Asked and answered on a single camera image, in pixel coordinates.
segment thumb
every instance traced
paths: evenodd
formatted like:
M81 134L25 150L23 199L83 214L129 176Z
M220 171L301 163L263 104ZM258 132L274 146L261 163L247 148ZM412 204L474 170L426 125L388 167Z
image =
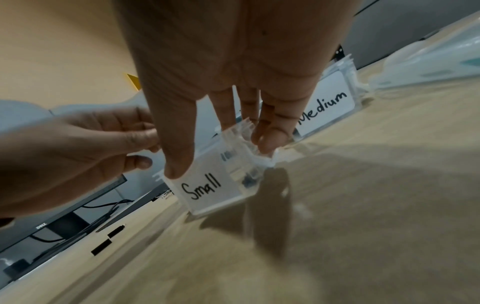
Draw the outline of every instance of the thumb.
M132 132L100 132L97 148L103 157L129 154L160 144L156 129Z

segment hand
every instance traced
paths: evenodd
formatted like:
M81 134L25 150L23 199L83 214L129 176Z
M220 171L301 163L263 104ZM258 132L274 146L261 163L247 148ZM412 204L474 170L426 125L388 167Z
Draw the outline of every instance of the hand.
M165 153L165 175L193 160L196 101L235 124L232 86L252 141L269 153L293 133L359 0L114 0ZM260 95L263 100L259 115Z
M152 160L159 150L148 109L78 113L0 135L0 218L42 212L72 201Z

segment yellow object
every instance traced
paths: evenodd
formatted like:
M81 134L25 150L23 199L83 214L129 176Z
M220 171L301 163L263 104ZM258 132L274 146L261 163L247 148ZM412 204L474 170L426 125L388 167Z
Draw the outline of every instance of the yellow object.
M137 76L133 76L127 73L128 79L130 79L131 83L135 87L137 91L140 91L142 89L142 85L140 84L140 80Z

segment white label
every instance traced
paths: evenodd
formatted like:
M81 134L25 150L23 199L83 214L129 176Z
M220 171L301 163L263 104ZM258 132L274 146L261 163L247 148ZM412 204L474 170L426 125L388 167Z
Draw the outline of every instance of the white label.
M173 192L194 210L240 196L238 185L227 173L224 162L215 149L200 155L184 176L170 180L176 188Z
M304 136L354 108L355 101L343 74L335 72L316 85L296 129Z

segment desk surface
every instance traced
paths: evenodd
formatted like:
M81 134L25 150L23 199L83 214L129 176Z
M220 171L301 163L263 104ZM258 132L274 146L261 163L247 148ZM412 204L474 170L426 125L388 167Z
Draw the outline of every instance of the desk surface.
M478 302L479 96L476 78L367 97L360 112L287 147L289 162L245 204L194 220L174 196L157 200L126 217L98 256L90 250L115 227L0 301Z

